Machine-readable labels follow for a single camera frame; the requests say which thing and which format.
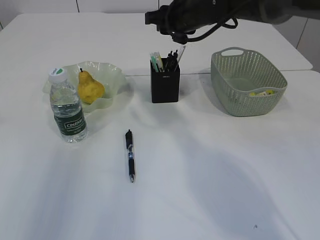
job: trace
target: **plastic bottle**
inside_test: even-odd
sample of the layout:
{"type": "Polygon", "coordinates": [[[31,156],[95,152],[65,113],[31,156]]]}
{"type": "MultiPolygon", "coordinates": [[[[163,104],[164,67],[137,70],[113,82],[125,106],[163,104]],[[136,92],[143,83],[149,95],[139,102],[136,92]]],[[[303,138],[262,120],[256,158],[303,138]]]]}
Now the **plastic bottle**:
{"type": "Polygon", "coordinates": [[[87,136],[87,124],[76,89],[69,83],[63,68],[49,72],[50,104],[62,138],[68,143],[77,143],[87,136]]]}

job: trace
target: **green basket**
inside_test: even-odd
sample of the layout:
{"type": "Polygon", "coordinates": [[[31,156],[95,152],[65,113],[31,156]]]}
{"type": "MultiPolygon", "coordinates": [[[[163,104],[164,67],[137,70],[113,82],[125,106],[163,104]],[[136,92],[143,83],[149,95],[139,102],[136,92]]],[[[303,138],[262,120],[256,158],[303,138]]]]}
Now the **green basket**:
{"type": "Polygon", "coordinates": [[[282,73],[262,54],[239,47],[212,55],[211,80],[223,107],[236,117],[269,113],[288,86],[282,73]],[[235,51],[237,54],[226,55],[235,51]],[[272,94],[261,96],[264,92],[272,94]]]}

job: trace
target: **white wall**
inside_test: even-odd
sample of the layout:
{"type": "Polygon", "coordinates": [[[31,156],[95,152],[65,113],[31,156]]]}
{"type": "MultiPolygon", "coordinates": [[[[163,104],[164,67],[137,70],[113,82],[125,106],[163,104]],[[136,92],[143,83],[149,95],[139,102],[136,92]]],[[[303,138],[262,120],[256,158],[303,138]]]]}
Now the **white wall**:
{"type": "Polygon", "coordinates": [[[4,27],[18,14],[77,11],[76,0],[0,0],[0,21],[4,27]]]}
{"type": "Polygon", "coordinates": [[[158,0],[78,0],[80,12],[145,13],[158,9],[158,0]]]}
{"type": "MultiPolygon", "coordinates": [[[[145,13],[157,10],[158,0],[78,0],[80,12],[145,13]]],[[[76,0],[0,0],[0,22],[5,27],[18,14],[76,13],[76,0]]]]}
{"type": "Polygon", "coordinates": [[[297,49],[320,72],[320,20],[308,19],[297,49]]]}
{"type": "Polygon", "coordinates": [[[159,5],[161,7],[162,5],[169,5],[172,2],[173,0],[159,0],[159,5]]]}
{"type": "Polygon", "coordinates": [[[289,21],[274,27],[295,47],[304,31],[307,19],[305,17],[293,16],[289,21]]]}

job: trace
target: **bottle cap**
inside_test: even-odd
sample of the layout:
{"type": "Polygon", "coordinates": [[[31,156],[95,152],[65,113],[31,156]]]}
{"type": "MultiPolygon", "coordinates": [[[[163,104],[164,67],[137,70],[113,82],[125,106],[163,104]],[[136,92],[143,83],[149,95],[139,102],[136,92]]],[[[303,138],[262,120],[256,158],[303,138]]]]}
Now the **bottle cap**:
{"type": "Polygon", "coordinates": [[[54,68],[51,71],[49,71],[49,82],[52,84],[62,83],[67,79],[67,71],[63,68],[54,68]]]}

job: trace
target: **pen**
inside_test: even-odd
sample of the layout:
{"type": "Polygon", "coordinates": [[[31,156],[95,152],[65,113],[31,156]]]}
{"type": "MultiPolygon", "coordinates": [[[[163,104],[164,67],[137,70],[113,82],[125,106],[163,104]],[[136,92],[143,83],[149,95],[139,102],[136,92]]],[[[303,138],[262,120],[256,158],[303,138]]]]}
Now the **pen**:
{"type": "Polygon", "coordinates": [[[178,65],[179,65],[179,63],[180,63],[180,60],[181,60],[181,57],[182,57],[182,55],[183,55],[184,52],[185,52],[185,49],[186,49],[186,45],[182,45],[182,46],[180,47],[179,52],[178,52],[177,64],[176,64],[176,66],[175,66],[174,71],[177,70],[178,65]]]}
{"type": "Polygon", "coordinates": [[[178,58],[178,50],[172,54],[171,53],[168,54],[168,58],[166,59],[166,65],[165,65],[165,72],[174,72],[174,66],[177,62],[177,58],[178,58]]]}
{"type": "Polygon", "coordinates": [[[153,69],[155,70],[155,72],[159,72],[158,66],[157,66],[157,60],[155,58],[155,56],[153,55],[153,53],[150,53],[150,60],[153,66],[153,69]]]}
{"type": "Polygon", "coordinates": [[[129,131],[125,134],[125,142],[126,142],[126,149],[128,150],[128,164],[129,164],[129,177],[131,182],[133,183],[135,181],[135,159],[134,159],[134,141],[132,137],[132,132],[129,131]]]}
{"type": "Polygon", "coordinates": [[[156,60],[156,64],[158,65],[159,71],[163,72],[164,71],[164,64],[162,62],[161,56],[159,52],[155,52],[153,53],[155,60],[156,60]]]}

